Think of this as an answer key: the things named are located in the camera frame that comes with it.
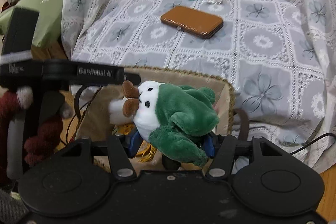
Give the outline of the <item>red knit gloved hand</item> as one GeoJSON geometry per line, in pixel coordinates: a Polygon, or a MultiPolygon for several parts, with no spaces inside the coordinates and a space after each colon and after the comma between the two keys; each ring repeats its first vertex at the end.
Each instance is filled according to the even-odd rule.
{"type": "Polygon", "coordinates": [[[60,143],[63,120],[72,114],[60,92],[33,93],[30,87],[1,96],[1,171],[24,162],[35,166],[51,156],[60,143]]]}

